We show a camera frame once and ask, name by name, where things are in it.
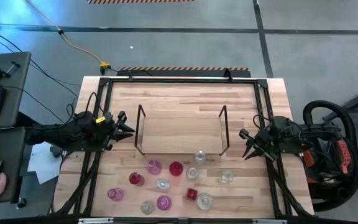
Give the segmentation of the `small orange part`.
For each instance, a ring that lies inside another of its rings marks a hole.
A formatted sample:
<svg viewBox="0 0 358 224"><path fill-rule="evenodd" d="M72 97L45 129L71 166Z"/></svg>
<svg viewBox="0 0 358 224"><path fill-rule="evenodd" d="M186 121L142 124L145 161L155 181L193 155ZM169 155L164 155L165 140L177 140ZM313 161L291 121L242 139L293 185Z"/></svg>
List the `small orange part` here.
<svg viewBox="0 0 358 224"><path fill-rule="evenodd" d="M304 159L305 166L307 168L314 166L315 160L314 160L313 154L311 153L310 150L305 150L303 152L303 159Z"/></svg>

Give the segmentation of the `large pink ribbed bottle vase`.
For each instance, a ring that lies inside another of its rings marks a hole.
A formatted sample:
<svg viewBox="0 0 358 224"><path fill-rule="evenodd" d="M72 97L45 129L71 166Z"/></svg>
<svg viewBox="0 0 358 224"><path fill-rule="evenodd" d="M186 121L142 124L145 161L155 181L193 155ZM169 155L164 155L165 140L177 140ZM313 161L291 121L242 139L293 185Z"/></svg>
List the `large pink ribbed bottle vase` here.
<svg viewBox="0 0 358 224"><path fill-rule="evenodd" d="M157 207L160 210L169 210L172 206L172 200L168 195L159 196L157 199Z"/></svg>

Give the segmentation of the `orange and black tool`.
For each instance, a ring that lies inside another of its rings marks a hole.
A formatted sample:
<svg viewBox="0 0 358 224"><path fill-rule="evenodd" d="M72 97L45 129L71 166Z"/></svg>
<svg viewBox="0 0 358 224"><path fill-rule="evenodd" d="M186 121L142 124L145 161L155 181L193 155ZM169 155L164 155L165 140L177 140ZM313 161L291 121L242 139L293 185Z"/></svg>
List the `orange and black tool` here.
<svg viewBox="0 0 358 224"><path fill-rule="evenodd" d="M339 165L339 169L343 174L349 173L349 165L352 162L351 153L347 143L341 139L335 142L336 157Z"/></svg>

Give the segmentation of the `wide clear diamond-pattern vase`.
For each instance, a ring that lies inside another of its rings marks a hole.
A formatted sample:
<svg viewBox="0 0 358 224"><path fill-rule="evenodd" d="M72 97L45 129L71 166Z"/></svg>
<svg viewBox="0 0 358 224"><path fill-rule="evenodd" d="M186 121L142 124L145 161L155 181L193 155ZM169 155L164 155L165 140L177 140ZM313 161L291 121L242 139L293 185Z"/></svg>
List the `wide clear diamond-pattern vase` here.
<svg viewBox="0 0 358 224"><path fill-rule="evenodd" d="M213 206L213 198L208 193L200 193L196 198L197 207L201 210L209 210Z"/></svg>

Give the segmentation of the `silver aluminium bracket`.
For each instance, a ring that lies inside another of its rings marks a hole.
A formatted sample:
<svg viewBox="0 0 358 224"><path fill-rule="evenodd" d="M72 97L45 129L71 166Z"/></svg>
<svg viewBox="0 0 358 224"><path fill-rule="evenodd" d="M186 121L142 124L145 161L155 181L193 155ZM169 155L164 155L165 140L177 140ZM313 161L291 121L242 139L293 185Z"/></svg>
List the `silver aluminium bracket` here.
<svg viewBox="0 0 358 224"><path fill-rule="evenodd" d="M81 218L78 224L111 224L114 223L113 218Z"/></svg>
<svg viewBox="0 0 358 224"><path fill-rule="evenodd" d="M252 219L252 224L288 224L286 220Z"/></svg>

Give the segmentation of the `pink glass vase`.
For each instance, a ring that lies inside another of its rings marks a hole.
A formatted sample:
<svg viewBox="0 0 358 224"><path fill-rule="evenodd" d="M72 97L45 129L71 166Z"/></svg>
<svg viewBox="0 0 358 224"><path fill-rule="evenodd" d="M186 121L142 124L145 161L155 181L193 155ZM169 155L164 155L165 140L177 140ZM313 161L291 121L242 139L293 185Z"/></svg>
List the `pink glass vase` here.
<svg viewBox="0 0 358 224"><path fill-rule="evenodd" d="M158 175L162 171L162 164L158 160L151 159L147 163L147 170L150 174Z"/></svg>
<svg viewBox="0 0 358 224"><path fill-rule="evenodd" d="M124 197L124 191L120 188L109 189L107 192L108 198L113 201L121 201Z"/></svg>

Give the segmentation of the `round red glass vase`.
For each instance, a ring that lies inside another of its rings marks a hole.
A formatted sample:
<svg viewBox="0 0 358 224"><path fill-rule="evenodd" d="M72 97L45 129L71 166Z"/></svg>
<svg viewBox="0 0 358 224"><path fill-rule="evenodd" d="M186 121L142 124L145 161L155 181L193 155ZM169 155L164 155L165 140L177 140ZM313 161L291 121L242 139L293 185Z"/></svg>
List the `round red glass vase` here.
<svg viewBox="0 0 358 224"><path fill-rule="evenodd" d="M180 176L183 173L183 165L178 161L174 161L170 164L169 171L175 177Z"/></svg>

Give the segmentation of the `clear ribbed narrow-neck vase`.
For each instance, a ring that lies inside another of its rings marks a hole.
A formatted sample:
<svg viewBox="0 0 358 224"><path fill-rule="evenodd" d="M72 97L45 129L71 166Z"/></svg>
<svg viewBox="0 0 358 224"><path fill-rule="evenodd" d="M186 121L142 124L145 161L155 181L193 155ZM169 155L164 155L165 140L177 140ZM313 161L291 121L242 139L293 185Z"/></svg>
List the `clear ribbed narrow-neck vase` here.
<svg viewBox="0 0 358 224"><path fill-rule="evenodd" d="M141 204L140 209L143 214L150 215L154 212L154 203L152 201L145 201Z"/></svg>

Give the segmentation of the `red square-base glass vase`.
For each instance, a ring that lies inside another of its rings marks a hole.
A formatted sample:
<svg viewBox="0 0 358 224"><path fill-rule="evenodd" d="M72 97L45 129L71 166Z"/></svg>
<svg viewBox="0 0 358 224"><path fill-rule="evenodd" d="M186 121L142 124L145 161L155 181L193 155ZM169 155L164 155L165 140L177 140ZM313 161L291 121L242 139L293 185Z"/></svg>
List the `red square-base glass vase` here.
<svg viewBox="0 0 358 224"><path fill-rule="evenodd" d="M195 201L198 196L198 191L192 188L187 188L185 198Z"/></svg>

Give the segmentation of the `clear ribbed cylinder vase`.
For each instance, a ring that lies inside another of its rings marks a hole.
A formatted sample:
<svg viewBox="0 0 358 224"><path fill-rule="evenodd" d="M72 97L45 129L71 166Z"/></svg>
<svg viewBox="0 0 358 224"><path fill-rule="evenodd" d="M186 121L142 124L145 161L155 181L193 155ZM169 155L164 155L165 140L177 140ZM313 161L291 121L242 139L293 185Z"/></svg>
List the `clear ribbed cylinder vase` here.
<svg viewBox="0 0 358 224"><path fill-rule="evenodd" d="M168 190L170 188L170 183L166 179L157 179L155 184L156 187L160 190Z"/></svg>

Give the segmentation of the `clear square glass vase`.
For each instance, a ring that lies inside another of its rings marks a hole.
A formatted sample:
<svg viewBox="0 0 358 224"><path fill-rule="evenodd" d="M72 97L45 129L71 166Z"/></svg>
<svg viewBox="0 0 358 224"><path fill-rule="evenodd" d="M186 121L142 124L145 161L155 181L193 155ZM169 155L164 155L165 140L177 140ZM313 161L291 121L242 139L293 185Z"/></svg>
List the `clear square glass vase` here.
<svg viewBox="0 0 358 224"><path fill-rule="evenodd" d="M221 183L231 183L234 180L234 171L230 169L223 169L221 170L219 181Z"/></svg>

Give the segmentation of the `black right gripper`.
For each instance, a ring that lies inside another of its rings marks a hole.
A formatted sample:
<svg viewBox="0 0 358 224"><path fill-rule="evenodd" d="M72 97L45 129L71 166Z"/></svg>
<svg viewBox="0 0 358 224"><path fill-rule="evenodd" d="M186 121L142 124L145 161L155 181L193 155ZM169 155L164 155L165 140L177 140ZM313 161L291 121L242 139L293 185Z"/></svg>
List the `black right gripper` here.
<svg viewBox="0 0 358 224"><path fill-rule="evenodd" d="M280 130L275 126L267 126L265 129L261 129L255 136L255 147L257 147L257 149L251 152L246 159L265 156L271 161L274 161L275 156L278 156L280 153L277 146L278 137L280 135L279 132ZM246 149L243 153L243 157L245 157L254 145L254 138L252 138L249 132L244 128L239 131L239 136L246 140Z"/></svg>

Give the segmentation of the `tall red ribbed vase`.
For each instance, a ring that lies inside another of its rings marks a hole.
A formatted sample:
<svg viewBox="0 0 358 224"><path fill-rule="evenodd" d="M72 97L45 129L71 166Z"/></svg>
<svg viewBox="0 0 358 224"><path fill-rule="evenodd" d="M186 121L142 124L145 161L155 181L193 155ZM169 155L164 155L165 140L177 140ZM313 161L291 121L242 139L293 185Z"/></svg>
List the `tall red ribbed vase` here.
<svg viewBox="0 0 358 224"><path fill-rule="evenodd" d="M140 187L144 185L145 179L140 173L133 172L129 175L129 182L132 185L136 185Z"/></svg>

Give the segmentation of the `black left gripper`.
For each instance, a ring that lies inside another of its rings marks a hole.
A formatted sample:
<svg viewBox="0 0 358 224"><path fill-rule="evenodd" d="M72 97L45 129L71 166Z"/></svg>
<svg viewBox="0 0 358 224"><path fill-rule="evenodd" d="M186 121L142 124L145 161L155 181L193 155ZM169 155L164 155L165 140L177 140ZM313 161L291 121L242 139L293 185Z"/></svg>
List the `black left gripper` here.
<svg viewBox="0 0 358 224"><path fill-rule="evenodd" d="M97 123L97 140L101 143L102 150L110 151L112 149L113 142L119 142L133 136L132 133L134 133L135 130L126 125L127 116L124 111L120 111L117 116L117 126L118 129L129 133L113 134L116 124L112 118L112 114L105 113L102 116L106 119L101 123Z"/></svg>

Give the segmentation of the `black hazard-striped floor mat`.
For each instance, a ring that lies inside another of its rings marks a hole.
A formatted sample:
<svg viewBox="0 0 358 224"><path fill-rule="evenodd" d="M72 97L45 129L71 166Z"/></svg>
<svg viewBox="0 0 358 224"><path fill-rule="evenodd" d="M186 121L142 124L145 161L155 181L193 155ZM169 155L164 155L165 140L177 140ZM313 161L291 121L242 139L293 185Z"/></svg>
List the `black hazard-striped floor mat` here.
<svg viewBox="0 0 358 224"><path fill-rule="evenodd" d="M196 0L86 0L88 4L147 4L147 3L173 3L194 2Z"/></svg>
<svg viewBox="0 0 358 224"><path fill-rule="evenodd" d="M232 77L251 77L247 67L122 67L117 76L223 77L227 72Z"/></svg>

